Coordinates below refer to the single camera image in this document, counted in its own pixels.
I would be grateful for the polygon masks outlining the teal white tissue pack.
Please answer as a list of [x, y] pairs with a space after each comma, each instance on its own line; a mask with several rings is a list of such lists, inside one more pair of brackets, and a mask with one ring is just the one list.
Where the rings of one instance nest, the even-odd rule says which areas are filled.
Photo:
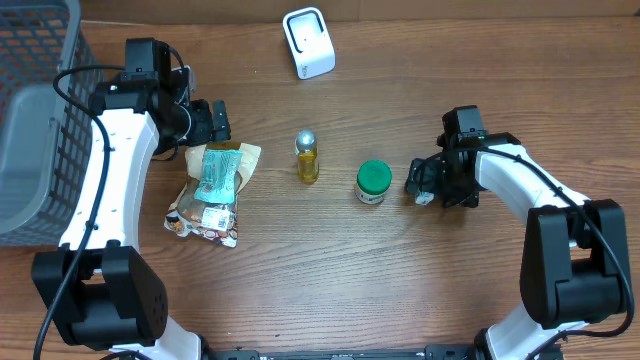
[[431, 203], [435, 198], [435, 195], [430, 192], [417, 192], [415, 195], [415, 203], [417, 205], [426, 206]]

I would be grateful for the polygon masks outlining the brown snack pouch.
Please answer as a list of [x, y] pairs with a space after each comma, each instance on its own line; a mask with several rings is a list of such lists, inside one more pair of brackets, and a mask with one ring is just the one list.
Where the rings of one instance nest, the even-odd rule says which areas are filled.
[[234, 248], [238, 241], [238, 197], [257, 167], [262, 148], [227, 141], [185, 152], [187, 182], [169, 206], [164, 227]]

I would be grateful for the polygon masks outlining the green lid white jar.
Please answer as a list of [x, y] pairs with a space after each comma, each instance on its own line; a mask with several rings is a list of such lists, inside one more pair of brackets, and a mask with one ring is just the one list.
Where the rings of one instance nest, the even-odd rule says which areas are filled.
[[381, 160], [368, 160], [358, 170], [354, 192], [361, 202], [374, 205], [384, 200], [391, 183], [390, 167]]

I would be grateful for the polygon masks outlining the yellow oil bottle silver cap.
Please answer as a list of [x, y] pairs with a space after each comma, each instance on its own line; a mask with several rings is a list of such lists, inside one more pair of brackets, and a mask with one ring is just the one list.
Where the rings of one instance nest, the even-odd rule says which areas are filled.
[[297, 174], [305, 184], [313, 184], [319, 176], [318, 143], [309, 129], [301, 130], [295, 139]]

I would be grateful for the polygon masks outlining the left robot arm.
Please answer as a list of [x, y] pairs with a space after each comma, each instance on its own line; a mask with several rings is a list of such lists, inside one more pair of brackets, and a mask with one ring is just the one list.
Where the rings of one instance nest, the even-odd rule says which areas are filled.
[[38, 253], [31, 270], [44, 326], [70, 346], [107, 359], [214, 357], [203, 336], [169, 316], [166, 288], [138, 239], [153, 157], [231, 137], [222, 102], [191, 98], [192, 75], [167, 43], [133, 38], [113, 78], [78, 104], [92, 128], [82, 189], [57, 249]]

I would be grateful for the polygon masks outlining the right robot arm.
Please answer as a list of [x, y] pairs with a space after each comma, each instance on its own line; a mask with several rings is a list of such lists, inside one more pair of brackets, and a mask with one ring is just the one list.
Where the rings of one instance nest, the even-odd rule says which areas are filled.
[[520, 304], [469, 345], [429, 345], [428, 359], [560, 359], [559, 340], [611, 338], [635, 315], [626, 222], [536, 164], [508, 132], [492, 134], [475, 105], [442, 117], [440, 152], [412, 160], [405, 190], [419, 205], [475, 208], [494, 193], [525, 226]]

